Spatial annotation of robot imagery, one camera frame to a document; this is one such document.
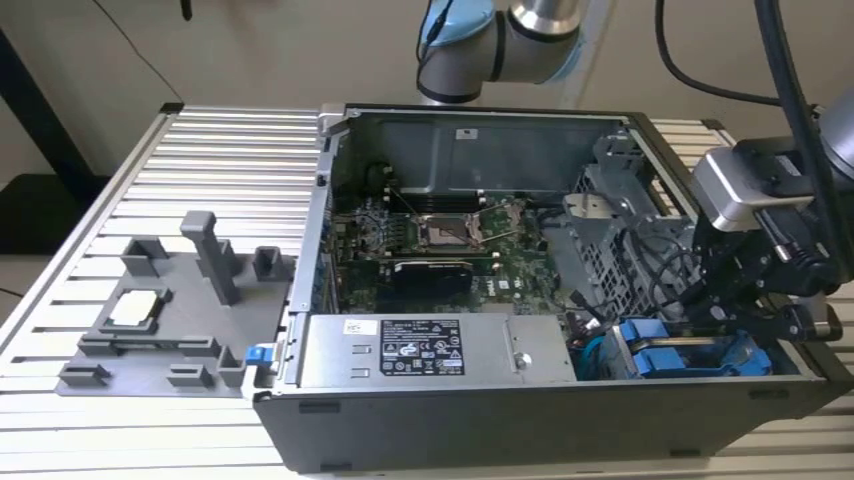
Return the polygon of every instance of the aluminum extrusion table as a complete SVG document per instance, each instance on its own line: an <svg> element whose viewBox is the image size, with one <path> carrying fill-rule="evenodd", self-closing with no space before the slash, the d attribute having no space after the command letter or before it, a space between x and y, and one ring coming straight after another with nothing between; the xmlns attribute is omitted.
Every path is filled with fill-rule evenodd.
<svg viewBox="0 0 854 480"><path fill-rule="evenodd" d="M298 478L281 466L245 400L52 392L124 272L117 256L132 235L158 235L168 251L192 251L178 225L186 210L205 209L237 252L274 245L298 253L316 117L304 110L209 107L156 117L0 327L0 473L28 480ZM732 142L709 122L653 124L688 167L708 148ZM854 285L831 301L845 325L832 348L854 370ZM715 414L725 414L725 405ZM711 459L385 472L382 478L840 480L854 477L852 451L854 396L845 396L801 420L765 424Z"/></svg>

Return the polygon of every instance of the cable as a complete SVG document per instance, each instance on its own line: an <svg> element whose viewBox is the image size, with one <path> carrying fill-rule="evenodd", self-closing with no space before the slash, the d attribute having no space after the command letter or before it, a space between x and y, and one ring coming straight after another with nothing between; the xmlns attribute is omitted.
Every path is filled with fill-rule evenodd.
<svg viewBox="0 0 854 480"><path fill-rule="evenodd" d="M660 285L660 282L663 280L664 277L664 271L667 270L667 266L680 257L684 257L687 255L693 255L688 250L677 250L676 252L673 252L672 254L669 254L665 258L664 258L664 262L657 266L657 269L655 270L655 275L652 278L652 283L649 284L649 301L655 304L655 307L657 309L657 311L661 313L661 315L664 316L664 318L667 319L667 321L672 321L667 311L664 310L664 307L672 303L676 302L676 300L673 299L667 299L665 304L661 304L661 302L657 300L657 297L655 296L655 288L660 288L661 292L664 291L663 286Z"/></svg>
<svg viewBox="0 0 854 480"><path fill-rule="evenodd" d="M22 293L17 293L14 290L9 290L8 288L0 287L0 292L5 293L6 295L12 295L13 297L24 298Z"/></svg>
<svg viewBox="0 0 854 480"><path fill-rule="evenodd" d="M779 13L779 2L776 0L755 0L753 6L773 85L779 93L795 147L803 160L804 173L812 186L815 211L820 219L823 233L821 240L827 243L829 257L837 260L841 267L837 282L845 283L851 279L851 269L854 269L854 248L851 247L839 197L832 185L829 162L821 148L817 128L809 119L803 100L803 91L797 82Z"/></svg>
<svg viewBox="0 0 854 480"><path fill-rule="evenodd" d="M101 2L98 0L92 0L92 3L94 4L94 6L100 9L101 12L104 12L104 15L106 16L106 18L109 19L109 22L113 24L113 26L116 27L116 30L118 30L118 33L121 34L121 36L124 37L124 39L128 42L128 45L130 46L130 48L133 49L133 53L136 53L136 56L138 57L138 59L145 63L145 65L148 65L148 68L150 69L152 72L154 72L154 75L157 75L157 77L160 77L160 80L162 81L162 83L165 84L165 86L169 88L169 90L172 90L172 93L174 94L174 96L177 97L177 100L184 103L184 98L180 96L180 94L177 93L177 90L174 90L174 87L172 86L172 84L169 83L169 81L165 79L165 77L162 76L162 74L160 73L160 71L154 68L154 66L150 64L150 62L145 59L145 57L142 56L142 54L140 53L138 49L136 48L136 45L133 44L133 40L130 40L130 37L128 37L128 34L124 32L124 29L121 28L121 26L118 25L118 22L116 22L116 19L112 18L112 15L109 14L109 12L106 11L106 9L104 8L104 6L101 5Z"/></svg>
<svg viewBox="0 0 854 480"><path fill-rule="evenodd" d="M447 5L441 9L441 12L439 12L436 19L433 20L432 25L429 26L429 30L426 31L426 38L424 39L424 44L421 45L420 55L416 55L417 56L417 72L414 74L414 82L417 82L417 79L421 76L421 70L424 69L424 65L426 64L426 60L429 60L426 58L426 50L429 49L432 42L435 42L436 38L439 38L439 33L441 33L441 29L444 28L444 22L448 19L448 11L451 10L451 5L453 5L453 0L448 0ZM424 13L424 20L422 20L424 23L426 22L428 14L429 14L429 5L426 5L426 12ZM417 35L418 42L421 39L420 36L421 36L421 33L418 33Z"/></svg>
<svg viewBox="0 0 854 480"><path fill-rule="evenodd" d="M421 61L421 35L424 35L424 24L426 23L426 16L429 15L429 6L432 0L426 0L426 8L424 9L424 16L421 17L421 24L417 27L417 41L414 42L414 59L420 63Z"/></svg>
<svg viewBox="0 0 854 480"><path fill-rule="evenodd" d="M728 98L731 100L739 100L741 102L757 103L760 105L769 105L775 107L780 106L780 100L777 98L741 93L733 90L715 87L713 85L708 85L707 83L693 80L684 74L681 70L679 70L679 67L676 67L676 64L673 63L669 56L669 48L667 47L667 39L664 38L664 0L655 0L655 43L657 44L657 55L661 57L661 62L664 63L664 67L667 67L667 71L676 78L676 80L684 83L688 87L699 90L700 92L705 92L711 95Z"/></svg>

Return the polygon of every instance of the motherboard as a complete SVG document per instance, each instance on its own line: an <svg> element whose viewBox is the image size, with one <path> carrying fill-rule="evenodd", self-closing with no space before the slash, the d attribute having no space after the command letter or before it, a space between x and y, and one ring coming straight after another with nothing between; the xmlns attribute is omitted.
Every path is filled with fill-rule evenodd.
<svg viewBox="0 0 854 480"><path fill-rule="evenodd" d="M529 199L386 193L333 215L340 313L564 311Z"/></svg>

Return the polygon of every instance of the barcode sticker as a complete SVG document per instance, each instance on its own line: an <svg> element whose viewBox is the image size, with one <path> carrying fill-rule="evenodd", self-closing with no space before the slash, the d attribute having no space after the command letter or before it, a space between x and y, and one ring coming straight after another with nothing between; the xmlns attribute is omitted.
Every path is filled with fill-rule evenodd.
<svg viewBox="0 0 854 480"><path fill-rule="evenodd" d="M457 128L456 129L456 140L476 140L477 139L477 129L476 128Z"/></svg>
<svg viewBox="0 0 854 480"><path fill-rule="evenodd" d="M344 320L344 335L376 335L378 322L376 320Z"/></svg>

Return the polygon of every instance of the power supply label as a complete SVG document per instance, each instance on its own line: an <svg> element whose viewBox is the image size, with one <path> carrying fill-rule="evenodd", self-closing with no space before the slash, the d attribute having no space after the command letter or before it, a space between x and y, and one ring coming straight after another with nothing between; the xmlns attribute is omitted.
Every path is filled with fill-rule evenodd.
<svg viewBox="0 0 854 480"><path fill-rule="evenodd" d="M382 320L382 375L464 375L459 320Z"/></svg>

